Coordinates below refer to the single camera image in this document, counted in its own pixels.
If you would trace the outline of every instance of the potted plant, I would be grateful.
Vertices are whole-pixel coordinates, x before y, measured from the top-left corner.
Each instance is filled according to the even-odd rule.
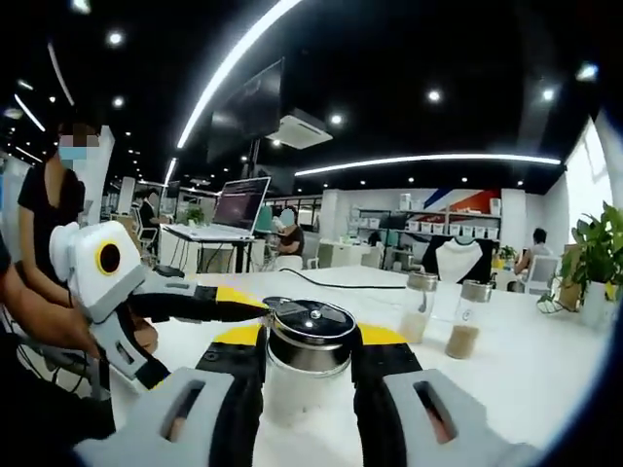
[[[204,220],[203,210],[198,206],[190,206],[186,210],[187,222],[193,221],[195,224],[202,224]]]
[[[604,318],[606,301],[623,295],[623,210],[604,202],[600,219],[584,215],[571,233],[577,248],[563,258],[563,284],[580,286],[580,315],[584,324],[598,326]],[[615,294],[608,289],[616,289]]]

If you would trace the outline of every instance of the white box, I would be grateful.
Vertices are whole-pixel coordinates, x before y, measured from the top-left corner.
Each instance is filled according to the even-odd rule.
[[[486,227],[476,226],[476,228],[474,229],[474,236],[476,238],[484,238],[486,233],[487,233]]]
[[[420,232],[423,234],[432,234],[432,224],[429,222],[420,222]]]
[[[451,224],[450,225],[450,235],[451,236],[460,236],[460,224]]]
[[[443,235],[444,234],[444,225],[439,223],[433,223],[432,232],[435,235]]]
[[[474,236],[474,226],[462,226],[462,236]]]
[[[489,240],[497,240],[497,235],[499,234],[499,228],[497,227],[488,227],[487,228],[487,238]]]

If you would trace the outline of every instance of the laptop screen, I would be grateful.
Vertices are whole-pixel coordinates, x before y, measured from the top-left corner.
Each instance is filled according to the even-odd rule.
[[[271,178],[266,177],[226,183],[216,205],[212,224],[252,232],[270,181]]]

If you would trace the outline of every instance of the air conditioner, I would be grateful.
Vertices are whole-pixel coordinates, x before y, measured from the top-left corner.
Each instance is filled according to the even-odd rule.
[[[267,136],[294,149],[307,149],[333,139],[325,125],[302,110],[294,109],[280,121],[279,130]]]

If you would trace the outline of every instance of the monitor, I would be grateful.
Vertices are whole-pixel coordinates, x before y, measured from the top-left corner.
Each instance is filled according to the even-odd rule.
[[[269,66],[214,110],[207,142],[207,162],[239,152],[255,138],[279,130],[283,59]]]
[[[216,204],[212,224],[253,232],[270,177],[228,182]]]

